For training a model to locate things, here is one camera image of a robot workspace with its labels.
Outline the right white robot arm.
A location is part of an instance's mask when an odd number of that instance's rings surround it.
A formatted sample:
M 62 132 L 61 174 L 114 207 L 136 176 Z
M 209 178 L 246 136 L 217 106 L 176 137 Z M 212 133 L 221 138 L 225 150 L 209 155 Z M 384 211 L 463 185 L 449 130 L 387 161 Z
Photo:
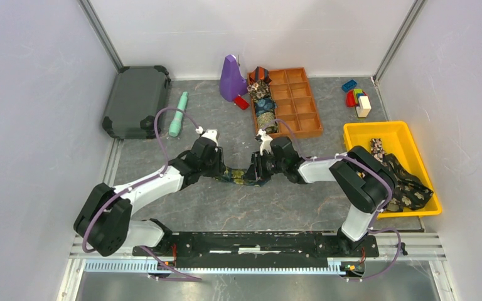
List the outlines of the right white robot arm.
M 362 146 L 333 157 L 302 157 L 287 136 L 258 135 L 257 140 L 260 149 L 252 154 L 243 182 L 264 184 L 274 174 L 283 174 L 294 184 L 336 182 L 351 203 L 338 230 L 338 249 L 346 256 L 360 251 L 374 218 L 392 197 L 395 176 Z

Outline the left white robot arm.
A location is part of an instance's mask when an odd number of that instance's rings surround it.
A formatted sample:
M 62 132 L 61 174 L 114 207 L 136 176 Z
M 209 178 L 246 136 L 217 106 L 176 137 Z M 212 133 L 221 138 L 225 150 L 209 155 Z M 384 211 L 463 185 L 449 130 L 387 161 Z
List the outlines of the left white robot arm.
M 191 149 L 158 171 L 122 186 L 110 187 L 104 182 L 96 185 L 73 224 L 76 234 L 82 237 L 82 250 L 111 256 L 130 237 L 156 255 L 167 254 L 172 247 L 171 237 L 162 232 L 148 236 L 147 231 L 160 227 L 152 221 L 133 223 L 132 216 L 146 205 L 197 183 L 201 177 L 222 175 L 222 159 L 218 131 L 206 130 Z

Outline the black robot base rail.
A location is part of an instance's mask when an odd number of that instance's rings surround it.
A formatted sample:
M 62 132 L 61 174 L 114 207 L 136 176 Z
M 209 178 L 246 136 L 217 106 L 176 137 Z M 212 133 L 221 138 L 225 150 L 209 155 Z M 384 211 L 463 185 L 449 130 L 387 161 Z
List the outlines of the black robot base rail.
M 172 256 L 176 268 L 323 268 L 329 258 L 376 258 L 374 236 L 350 243 L 322 231 L 234 231 L 168 234 L 152 248 Z

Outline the navy yellow floral tie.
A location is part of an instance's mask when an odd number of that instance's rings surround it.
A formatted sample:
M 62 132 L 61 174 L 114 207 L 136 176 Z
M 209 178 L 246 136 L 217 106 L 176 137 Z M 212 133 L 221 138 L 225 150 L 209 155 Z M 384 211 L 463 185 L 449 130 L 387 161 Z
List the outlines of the navy yellow floral tie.
M 219 176 L 215 176 L 214 179 L 219 182 L 257 187 L 261 187 L 269 181 L 257 176 L 251 168 L 235 169 L 231 167 L 225 167 L 225 170 Z

